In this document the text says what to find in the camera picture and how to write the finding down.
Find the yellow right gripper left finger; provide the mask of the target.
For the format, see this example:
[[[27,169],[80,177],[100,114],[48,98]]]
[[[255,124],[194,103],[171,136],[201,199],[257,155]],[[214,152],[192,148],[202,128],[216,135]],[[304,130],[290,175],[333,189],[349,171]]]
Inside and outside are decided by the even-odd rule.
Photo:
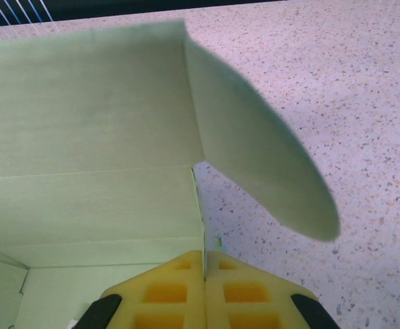
[[[106,289],[79,328],[205,328],[203,252],[190,251]]]

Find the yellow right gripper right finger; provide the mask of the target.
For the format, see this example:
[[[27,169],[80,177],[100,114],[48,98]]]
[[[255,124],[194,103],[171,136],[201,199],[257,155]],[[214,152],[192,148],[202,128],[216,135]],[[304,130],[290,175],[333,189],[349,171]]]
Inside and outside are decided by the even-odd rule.
[[[207,328],[337,327],[308,289],[222,252],[208,252],[206,259]]]

